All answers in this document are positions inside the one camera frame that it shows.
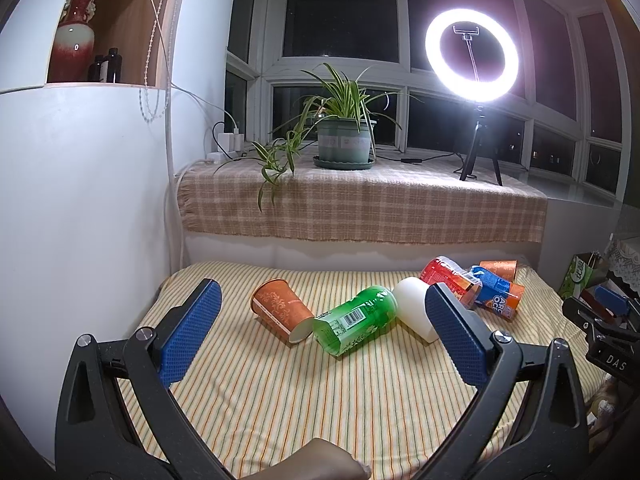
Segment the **operator hand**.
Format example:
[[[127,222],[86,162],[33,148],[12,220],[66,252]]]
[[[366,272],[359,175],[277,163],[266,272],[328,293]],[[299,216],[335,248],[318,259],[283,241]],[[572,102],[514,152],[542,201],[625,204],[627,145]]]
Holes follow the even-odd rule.
[[[371,469],[349,452],[320,438],[314,438],[282,462],[246,476],[254,480],[346,480],[371,478]]]

